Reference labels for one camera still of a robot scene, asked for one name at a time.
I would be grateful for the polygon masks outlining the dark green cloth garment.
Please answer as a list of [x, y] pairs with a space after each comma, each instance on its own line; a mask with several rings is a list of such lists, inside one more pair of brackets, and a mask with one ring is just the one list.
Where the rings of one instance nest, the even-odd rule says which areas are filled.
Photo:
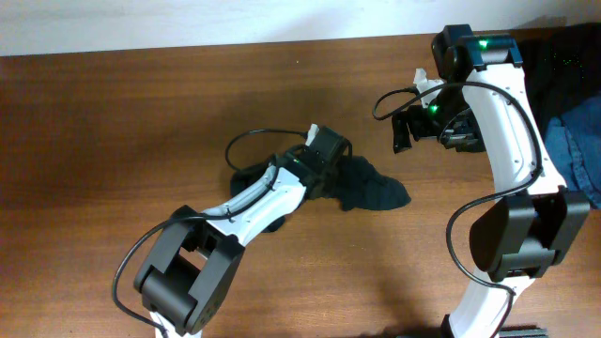
[[[229, 192], [234, 197], [255, 183], [267, 170], [269, 161], [236, 171], [230, 178]], [[380, 174], [365, 157], [344, 157], [337, 164], [338, 177], [326, 196], [340, 202], [343, 211], [353, 208], [384, 211], [404, 207], [411, 202], [405, 186], [395, 178]], [[262, 233], [278, 231], [285, 216], [270, 224]]]

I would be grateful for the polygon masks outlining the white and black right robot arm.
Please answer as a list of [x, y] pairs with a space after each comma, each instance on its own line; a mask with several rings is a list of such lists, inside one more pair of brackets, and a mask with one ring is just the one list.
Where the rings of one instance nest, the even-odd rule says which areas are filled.
[[431, 48], [439, 76], [416, 71], [410, 101], [392, 113], [393, 150], [434, 138], [459, 152], [485, 152], [495, 187], [490, 209], [470, 228], [469, 286], [439, 335], [507, 337], [517, 298], [564, 260], [590, 206], [547, 154], [513, 37], [448, 25]]

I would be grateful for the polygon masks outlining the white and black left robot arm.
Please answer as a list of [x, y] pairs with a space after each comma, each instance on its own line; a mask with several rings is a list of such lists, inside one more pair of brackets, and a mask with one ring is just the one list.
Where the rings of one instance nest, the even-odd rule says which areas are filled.
[[222, 306], [246, 246], [305, 201], [326, 196], [338, 162], [351, 152], [347, 138], [313, 126], [305, 143], [274, 156], [229, 201], [202, 212], [183, 206], [162, 223], [133, 281], [157, 336], [201, 336]]

